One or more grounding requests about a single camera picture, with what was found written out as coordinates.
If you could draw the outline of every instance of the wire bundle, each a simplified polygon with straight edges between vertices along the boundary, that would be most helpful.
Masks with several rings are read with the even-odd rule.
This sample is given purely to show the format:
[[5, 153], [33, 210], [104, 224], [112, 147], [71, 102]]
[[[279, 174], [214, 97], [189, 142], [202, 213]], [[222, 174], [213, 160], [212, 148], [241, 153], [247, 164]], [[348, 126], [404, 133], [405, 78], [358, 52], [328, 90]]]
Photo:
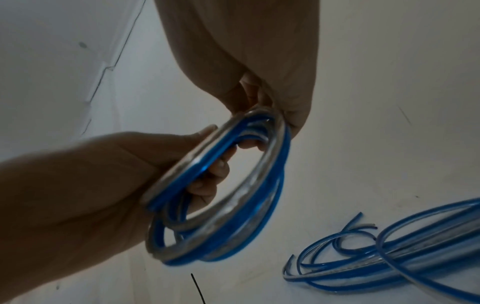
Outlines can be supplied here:
[[[246, 139], [266, 143], [251, 174], [212, 208], [187, 219], [191, 195], [184, 189]], [[258, 107], [232, 117], [143, 195], [142, 202], [156, 213], [147, 250], [167, 265], [218, 261], [239, 252], [261, 232], [277, 205], [289, 148], [289, 128], [278, 110]], [[176, 244], [166, 246], [166, 227], [174, 231]]]
[[[455, 210], [453, 215], [386, 241], [395, 231], [421, 219]], [[480, 295], [455, 289], [425, 277], [439, 275], [468, 266], [480, 259], [480, 198], [461, 201], [426, 210], [402, 219], [375, 237], [365, 230], [377, 229], [373, 224], [357, 225], [359, 213], [339, 233], [316, 241], [296, 259], [298, 274], [291, 273], [294, 255], [282, 273], [287, 281], [306, 282], [328, 292], [358, 292], [391, 287], [406, 281], [434, 293], [462, 302], [480, 303]], [[375, 245], [345, 249], [346, 236], [371, 238]], [[316, 263], [329, 245], [346, 259]]]

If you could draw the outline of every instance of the black wire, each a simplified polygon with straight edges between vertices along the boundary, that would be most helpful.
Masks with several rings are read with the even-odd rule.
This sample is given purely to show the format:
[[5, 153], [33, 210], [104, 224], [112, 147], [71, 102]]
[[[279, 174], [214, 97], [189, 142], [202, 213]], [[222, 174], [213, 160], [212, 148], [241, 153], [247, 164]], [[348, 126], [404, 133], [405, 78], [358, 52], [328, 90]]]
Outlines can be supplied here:
[[102, 79], [104, 78], [104, 75], [105, 75], [105, 72], [107, 70], [110, 70], [110, 71], [113, 71], [115, 69], [115, 67], [117, 66], [117, 63], [119, 63], [119, 60], [120, 60], [120, 57], [122, 56], [122, 53], [124, 52], [124, 49], [125, 49], [125, 46], [127, 45], [127, 42], [129, 41], [129, 38], [130, 38], [130, 35], [132, 34], [133, 30], [134, 30], [134, 27], [135, 27], [135, 23], [137, 23], [137, 20], [139, 19], [140, 17], [140, 14], [142, 13], [142, 11], [144, 10], [144, 6], [145, 6], [145, 3], [147, 2], [147, 0], [143, 0], [143, 3], [141, 5], [141, 8], [140, 8], [140, 12], [138, 13], [138, 15], [136, 16], [135, 20], [133, 21], [133, 24], [131, 26], [131, 29], [130, 29], [130, 32], [128, 33], [128, 36], [126, 37], [125, 39], [125, 43], [123, 44], [122, 48], [121, 48], [121, 51], [120, 51], [120, 55], [118, 56], [118, 58], [116, 59], [115, 61], [115, 64], [110, 66], [110, 67], [106, 67], [103, 69], [103, 72], [101, 73], [101, 77], [100, 77], [100, 81], [98, 82], [98, 85], [96, 86], [95, 88], [95, 91], [93, 93], [93, 95], [91, 96], [91, 99], [89, 102], [92, 102], [92, 100], [94, 99], [95, 97], [95, 94], [97, 93], [99, 87], [100, 87], [100, 84], [102, 83]]
[[191, 275], [191, 278], [193, 279], [193, 282], [195, 283], [195, 286], [198, 290], [198, 293], [200, 293], [200, 297], [201, 297], [201, 301], [203, 302], [203, 304], [205, 304], [205, 300], [204, 300], [204, 296], [202, 295], [202, 292], [200, 291], [200, 287], [199, 285], [197, 284], [197, 280], [195, 280], [195, 277], [194, 277], [194, 274], [193, 273], [190, 273]]

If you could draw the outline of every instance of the white floor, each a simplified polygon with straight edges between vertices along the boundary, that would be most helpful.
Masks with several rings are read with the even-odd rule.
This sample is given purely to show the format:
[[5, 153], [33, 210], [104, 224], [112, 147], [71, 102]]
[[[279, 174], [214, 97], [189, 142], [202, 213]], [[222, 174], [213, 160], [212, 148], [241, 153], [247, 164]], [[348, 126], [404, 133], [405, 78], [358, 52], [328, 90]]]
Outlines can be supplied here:
[[[480, 2], [324, 0], [312, 113], [292, 143], [285, 188], [262, 234], [219, 263], [168, 268], [138, 246], [12, 303], [434, 303], [412, 286], [360, 295], [289, 284], [290, 254], [359, 211], [380, 228], [480, 196]], [[195, 132], [229, 117], [181, 73], [148, 1], [117, 68], [104, 77], [85, 136]], [[222, 193], [258, 157], [232, 160]], [[478, 274], [446, 279], [466, 290]]]

